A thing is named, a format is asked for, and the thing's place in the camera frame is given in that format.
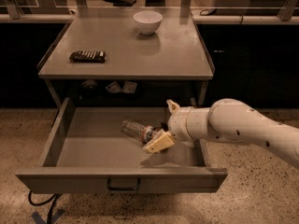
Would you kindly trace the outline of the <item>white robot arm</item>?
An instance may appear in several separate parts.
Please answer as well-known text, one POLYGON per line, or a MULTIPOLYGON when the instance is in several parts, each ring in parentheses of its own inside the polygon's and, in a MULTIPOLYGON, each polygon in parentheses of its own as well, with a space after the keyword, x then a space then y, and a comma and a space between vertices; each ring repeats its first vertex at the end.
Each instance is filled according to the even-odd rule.
POLYGON ((169 100, 168 130, 155 133, 144 146, 148 153, 177 141, 205 139, 218 143, 255 144, 299 168, 299 129, 279 123, 235 99, 220 99, 210 108, 181 107, 169 100))

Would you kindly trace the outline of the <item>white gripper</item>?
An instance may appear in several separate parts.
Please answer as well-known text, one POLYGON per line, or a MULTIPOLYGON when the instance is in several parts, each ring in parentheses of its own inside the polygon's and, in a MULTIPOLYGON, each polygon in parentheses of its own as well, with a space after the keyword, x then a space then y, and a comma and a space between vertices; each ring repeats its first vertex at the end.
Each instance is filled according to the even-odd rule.
POLYGON ((169 112, 171 113, 168 120, 169 132, 160 130, 153 135, 152 139, 143 147, 143 150, 147 153, 157 153, 173 146, 175 144, 174 138, 179 141, 193 140, 193 137, 191 137, 187 128, 187 117, 192 111, 192 108, 190 106, 180 107, 179 104, 171 99, 167 99, 166 103, 168 105, 169 112))

